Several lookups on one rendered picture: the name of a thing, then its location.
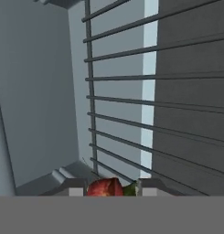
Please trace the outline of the grey toaster oven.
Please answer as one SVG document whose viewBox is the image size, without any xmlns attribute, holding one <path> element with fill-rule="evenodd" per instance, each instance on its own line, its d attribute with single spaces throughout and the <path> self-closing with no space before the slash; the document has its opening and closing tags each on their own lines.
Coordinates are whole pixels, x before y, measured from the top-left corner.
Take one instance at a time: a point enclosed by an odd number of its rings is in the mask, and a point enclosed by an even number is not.
<svg viewBox="0 0 224 234">
<path fill-rule="evenodd" d="M 124 184 L 164 183 L 125 179 L 93 162 L 86 1 L 0 0 L 1 193 L 43 194 L 68 176 L 95 180 L 92 170 Z"/>
</svg>

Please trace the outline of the red and green kebab skewer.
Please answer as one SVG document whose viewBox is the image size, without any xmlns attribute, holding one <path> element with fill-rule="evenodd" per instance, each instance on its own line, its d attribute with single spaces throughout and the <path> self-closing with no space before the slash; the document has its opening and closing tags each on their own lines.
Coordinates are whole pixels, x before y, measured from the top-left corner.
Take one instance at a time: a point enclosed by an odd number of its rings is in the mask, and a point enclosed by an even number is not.
<svg viewBox="0 0 224 234">
<path fill-rule="evenodd" d="M 133 181 L 123 186 L 118 177 L 102 178 L 94 170 L 91 171 L 97 178 L 87 186 L 87 196 L 91 197 L 136 197 L 137 182 Z"/>
</svg>

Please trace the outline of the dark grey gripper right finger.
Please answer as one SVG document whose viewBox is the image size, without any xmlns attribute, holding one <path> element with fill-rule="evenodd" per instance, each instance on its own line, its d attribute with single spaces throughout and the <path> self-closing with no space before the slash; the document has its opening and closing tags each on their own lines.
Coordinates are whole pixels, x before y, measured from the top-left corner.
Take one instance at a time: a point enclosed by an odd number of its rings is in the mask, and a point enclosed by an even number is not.
<svg viewBox="0 0 224 234">
<path fill-rule="evenodd" d="M 137 181 L 137 196 L 139 197 L 178 197 L 182 193 L 167 187 L 158 178 L 140 178 Z"/>
</svg>

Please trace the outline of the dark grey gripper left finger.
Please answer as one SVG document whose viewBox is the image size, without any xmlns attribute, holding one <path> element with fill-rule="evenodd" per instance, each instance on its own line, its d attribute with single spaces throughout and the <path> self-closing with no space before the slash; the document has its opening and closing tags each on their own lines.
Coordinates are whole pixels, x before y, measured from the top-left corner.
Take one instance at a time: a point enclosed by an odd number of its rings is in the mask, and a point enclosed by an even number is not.
<svg viewBox="0 0 224 234">
<path fill-rule="evenodd" d="M 54 187 L 43 196 L 83 197 L 87 194 L 87 181 L 83 178 L 67 178 L 60 186 Z"/>
</svg>

